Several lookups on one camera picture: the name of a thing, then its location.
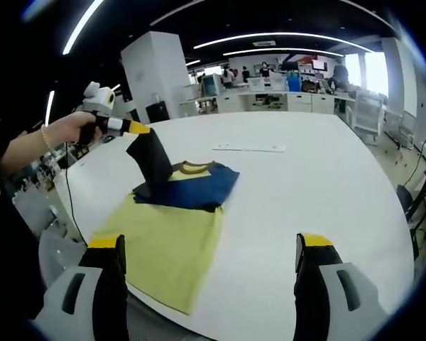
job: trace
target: yellow t-shirt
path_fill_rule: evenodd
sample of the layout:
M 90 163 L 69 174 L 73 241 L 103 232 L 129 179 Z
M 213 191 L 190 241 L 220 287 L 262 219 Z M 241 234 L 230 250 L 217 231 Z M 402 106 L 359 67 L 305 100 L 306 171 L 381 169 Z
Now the yellow t-shirt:
M 126 280 L 189 315 L 212 263 L 221 227 L 220 207 L 206 212 L 136 204 L 133 195 L 127 195 L 93 237 L 123 234 Z

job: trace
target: black ceiling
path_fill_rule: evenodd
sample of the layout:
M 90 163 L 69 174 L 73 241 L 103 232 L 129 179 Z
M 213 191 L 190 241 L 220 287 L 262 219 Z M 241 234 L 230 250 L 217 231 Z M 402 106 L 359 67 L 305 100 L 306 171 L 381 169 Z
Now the black ceiling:
M 82 100 L 90 80 L 114 86 L 125 82 L 119 63 L 120 51 L 147 31 L 180 36 L 187 61 L 223 60 L 222 53 L 253 48 L 252 42 L 275 40 L 279 47 L 326 50 L 335 42 L 313 38 L 251 38 L 221 43 L 198 50 L 193 47 L 211 40 L 246 33 L 292 31 L 316 33 L 344 40 L 394 32 L 366 12 L 339 0 L 283 1 L 206 0 L 150 26 L 160 16 L 188 0 L 104 0 L 81 32 L 69 55 L 62 50 L 80 17 L 93 0 L 54 0 L 30 23 L 20 22 L 4 30 L 0 45 L 13 56 L 6 81 L 21 91 L 21 121 L 26 126 L 41 120 L 47 96 L 56 90 L 54 118 L 66 114 Z M 355 1 L 388 19 L 379 1 Z M 7 16 L 18 18 L 28 1 L 18 1 Z

